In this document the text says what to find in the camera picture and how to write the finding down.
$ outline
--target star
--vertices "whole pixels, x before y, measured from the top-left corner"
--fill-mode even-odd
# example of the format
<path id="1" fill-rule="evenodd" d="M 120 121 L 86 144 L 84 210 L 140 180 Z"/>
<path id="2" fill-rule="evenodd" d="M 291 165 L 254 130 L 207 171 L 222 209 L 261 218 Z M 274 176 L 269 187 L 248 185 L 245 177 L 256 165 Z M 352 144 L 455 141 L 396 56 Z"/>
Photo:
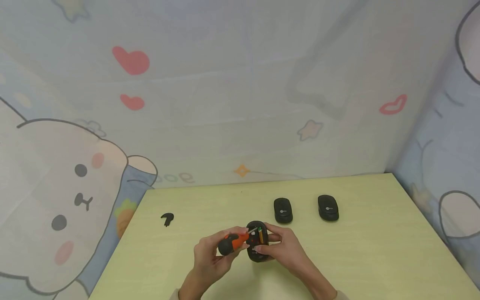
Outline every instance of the star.
<path id="1" fill-rule="evenodd" d="M 238 167 L 238 169 L 236 169 L 234 172 L 242 177 L 245 177 L 245 175 L 247 175 L 250 170 L 248 170 L 243 164 L 241 164 L 240 167 Z"/>
<path id="2" fill-rule="evenodd" d="M 317 137 L 318 132 L 324 126 L 321 122 L 315 122 L 314 120 L 308 120 L 305 123 L 305 126 L 297 131 L 297 134 L 300 136 L 300 141 L 305 141 L 306 139 L 314 139 Z"/>
<path id="3" fill-rule="evenodd" d="M 52 0 L 63 11 L 63 15 L 70 23 L 75 23 L 78 17 L 90 18 L 85 9 L 84 0 Z"/>

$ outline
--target orange screwdriver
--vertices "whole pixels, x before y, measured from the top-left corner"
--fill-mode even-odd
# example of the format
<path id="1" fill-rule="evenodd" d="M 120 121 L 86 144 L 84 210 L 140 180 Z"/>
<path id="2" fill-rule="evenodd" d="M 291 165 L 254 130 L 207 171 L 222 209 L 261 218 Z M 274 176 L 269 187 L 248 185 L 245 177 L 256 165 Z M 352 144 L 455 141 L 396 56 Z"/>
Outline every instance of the orange screwdriver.
<path id="1" fill-rule="evenodd" d="M 245 234 L 229 234 L 224 237 L 223 240 L 218 243 L 218 251 L 221 255 L 226 256 L 230 253 L 234 252 L 238 248 L 242 246 L 242 244 L 248 240 L 250 234 L 257 230 L 258 228 L 255 227 L 254 229 L 250 230 Z"/>

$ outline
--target pink heart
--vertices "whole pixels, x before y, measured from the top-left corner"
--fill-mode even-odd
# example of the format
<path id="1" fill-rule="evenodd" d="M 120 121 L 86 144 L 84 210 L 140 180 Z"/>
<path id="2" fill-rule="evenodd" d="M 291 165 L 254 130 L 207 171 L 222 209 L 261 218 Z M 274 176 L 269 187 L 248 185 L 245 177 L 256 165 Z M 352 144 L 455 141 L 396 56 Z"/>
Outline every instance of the pink heart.
<path id="1" fill-rule="evenodd" d="M 124 48 L 115 46 L 112 49 L 112 53 L 120 66 L 122 66 L 122 68 L 130 75 L 145 73 L 148 70 L 148 67 L 150 67 L 150 60 L 142 51 L 128 53 Z"/>
<path id="2" fill-rule="evenodd" d="M 139 110 L 145 106 L 144 100 L 140 97 L 130 98 L 125 94 L 121 94 L 120 100 L 122 101 L 123 104 L 125 104 L 126 107 L 128 107 L 131 110 Z"/>
<path id="3" fill-rule="evenodd" d="M 403 94 L 398 96 L 394 102 L 387 102 L 380 107 L 380 112 L 384 115 L 395 115 L 403 110 L 405 103 L 407 102 L 407 95 Z"/>

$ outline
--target fabric wall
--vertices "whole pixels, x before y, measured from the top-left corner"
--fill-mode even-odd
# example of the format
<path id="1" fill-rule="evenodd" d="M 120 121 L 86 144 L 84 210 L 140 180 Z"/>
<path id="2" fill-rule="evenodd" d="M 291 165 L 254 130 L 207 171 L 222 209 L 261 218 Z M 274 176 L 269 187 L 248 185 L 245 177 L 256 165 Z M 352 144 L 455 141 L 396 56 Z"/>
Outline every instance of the fabric wall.
<path id="1" fill-rule="evenodd" d="M 480 288 L 479 5 L 452 36 L 455 50 L 395 175 Z"/>
<path id="2" fill-rule="evenodd" d="M 88 298 L 152 186 L 383 172 L 469 3 L 1 1 L 0 298 Z"/>

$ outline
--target wireless mouse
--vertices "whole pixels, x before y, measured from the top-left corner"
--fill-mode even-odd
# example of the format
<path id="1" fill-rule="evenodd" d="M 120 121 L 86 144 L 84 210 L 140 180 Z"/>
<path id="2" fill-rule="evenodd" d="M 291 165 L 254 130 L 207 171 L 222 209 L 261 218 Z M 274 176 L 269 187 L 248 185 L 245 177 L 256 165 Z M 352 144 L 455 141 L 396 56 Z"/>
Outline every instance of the wireless mouse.
<path id="1" fill-rule="evenodd" d="M 335 198 L 330 195 L 318 196 L 318 213 L 325 221 L 337 221 L 340 215 Z"/>
<path id="2" fill-rule="evenodd" d="M 287 198 L 278 198 L 273 202 L 275 220 L 280 224 L 290 223 L 293 220 L 292 206 Z"/>
<path id="3" fill-rule="evenodd" d="M 248 228 L 248 231 L 254 228 L 257 228 L 257 230 L 250 233 L 248 240 L 246 240 L 246 243 L 250 245 L 250 247 L 247 248 L 248 257 L 256 263 L 261 263 L 266 261 L 270 256 L 260 254 L 257 251 L 255 251 L 254 248 L 255 246 L 258 246 L 258 245 L 268 245 L 267 227 L 263 222 L 252 221 L 247 224 L 247 228 Z"/>

